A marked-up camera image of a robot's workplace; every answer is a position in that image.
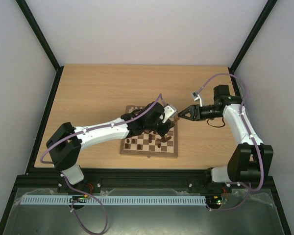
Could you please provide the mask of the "wooden chess board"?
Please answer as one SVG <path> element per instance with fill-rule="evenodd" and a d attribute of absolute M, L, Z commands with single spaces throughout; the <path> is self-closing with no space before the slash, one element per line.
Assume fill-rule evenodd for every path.
<path fill-rule="evenodd" d="M 178 156 L 178 134 L 177 124 L 165 135 L 165 142 L 156 131 L 143 132 L 139 136 L 121 140 L 120 154 L 145 157 L 177 158 Z"/>

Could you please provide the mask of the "black frame post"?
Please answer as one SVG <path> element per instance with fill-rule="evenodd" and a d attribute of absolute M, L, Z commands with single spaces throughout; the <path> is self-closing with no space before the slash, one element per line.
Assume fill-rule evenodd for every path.
<path fill-rule="evenodd" d="M 268 16 L 272 12 L 273 8 L 275 7 L 278 0 L 268 0 L 263 7 L 260 15 L 258 16 L 255 24 L 253 25 L 251 31 L 249 32 L 246 40 L 244 41 L 240 51 L 238 52 L 235 60 L 233 61 L 231 67 L 229 68 L 229 71 L 231 73 L 235 73 L 237 68 L 239 67 L 240 63 L 242 62 L 244 56 L 248 52 L 250 46 L 254 42 L 256 36 L 258 35 L 260 29 L 262 28 L 263 24 L 267 20 Z"/>
<path fill-rule="evenodd" d="M 55 69 L 56 72 L 61 71 L 63 68 L 58 63 L 51 47 L 49 46 L 49 43 L 47 42 L 27 2 L 25 0 L 16 0 L 16 3 L 18 7 L 20 8 L 21 12 L 23 13 L 24 17 L 26 18 L 30 28 L 35 34 L 37 40 L 39 41 L 42 49 L 44 50 L 53 68 Z"/>

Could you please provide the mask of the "black aluminium frame rail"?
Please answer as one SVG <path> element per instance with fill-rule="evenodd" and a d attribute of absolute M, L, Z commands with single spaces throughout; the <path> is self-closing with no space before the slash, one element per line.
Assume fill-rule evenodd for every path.
<path fill-rule="evenodd" d="M 112 188 L 173 188 L 209 189 L 213 186 L 207 170 L 155 170 L 155 169 L 94 169 L 84 168 L 84 180 L 76 184 L 78 189 L 87 184 L 99 189 Z M 51 168 L 32 168 L 16 178 L 14 187 L 18 188 L 55 188 L 64 185 L 60 172 Z"/>

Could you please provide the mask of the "right black frame post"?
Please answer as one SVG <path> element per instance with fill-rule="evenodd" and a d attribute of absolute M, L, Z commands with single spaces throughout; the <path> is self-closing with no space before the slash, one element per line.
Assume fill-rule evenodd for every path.
<path fill-rule="evenodd" d="M 267 20 L 268 16 L 272 12 L 273 8 L 275 7 L 278 0 L 268 0 L 263 7 L 260 15 L 258 16 L 255 24 L 253 25 L 251 31 L 249 32 L 246 40 L 244 41 L 240 51 L 238 52 L 235 60 L 233 61 L 231 67 L 229 68 L 229 71 L 231 73 L 235 73 L 237 68 L 239 67 L 240 63 L 242 62 L 244 56 L 248 52 L 250 46 L 254 42 L 256 36 L 258 35 L 260 29 L 262 28 L 263 24 Z"/>

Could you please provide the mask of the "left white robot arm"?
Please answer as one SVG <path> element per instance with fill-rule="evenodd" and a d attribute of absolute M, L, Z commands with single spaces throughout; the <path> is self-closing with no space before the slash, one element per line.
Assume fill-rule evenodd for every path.
<path fill-rule="evenodd" d="M 77 163 L 81 150 L 106 141 L 136 137 L 144 132 L 155 131 L 163 137 L 174 127 L 175 114 L 172 105 L 154 102 L 98 125 L 73 127 L 70 122 L 63 123 L 46 143 L 51 163 L 70 184 L 75 185 L 84 179 Z"/>

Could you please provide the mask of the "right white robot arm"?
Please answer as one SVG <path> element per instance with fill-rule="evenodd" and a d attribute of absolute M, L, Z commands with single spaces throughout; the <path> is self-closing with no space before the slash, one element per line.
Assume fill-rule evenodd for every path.
<path fill-rule="evenodd" d="M 212 105 L 190 105 L 178 113 L 179 118 L 190 121 L 210 121 L 222 118 L 229 125 L 237 143 L 228 164 L 214 167 L 210 176 L 204 179 L 204 187 L 216 191 L 221 183 L 259 183 L 266 180 L 273 148 L 264 144 L 257 136 L 248 117 L 240 96 L 232 96 L 227 85 L 214 87 L 214 103 Z"/>

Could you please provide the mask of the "left black frame post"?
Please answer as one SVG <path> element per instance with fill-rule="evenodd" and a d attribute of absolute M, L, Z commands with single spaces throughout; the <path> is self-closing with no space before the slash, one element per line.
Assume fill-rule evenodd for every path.
<path fill-rule="evenodd" d="M 61 71 L 63 68 L 58 63 L 51 47 L 49 46 L 49 43 L 47 42 L 27 2 L 25 0 L 16 0 L 16 3 L 18 7 L 20 8 L 21 12 L 23 13 L 24 17 L 26 18 L 30 28 L 35 34 L 37 40 L 39 41 L 42 49 L 44 50 L 53 68 L 55 69 L 56 72 Z"/>

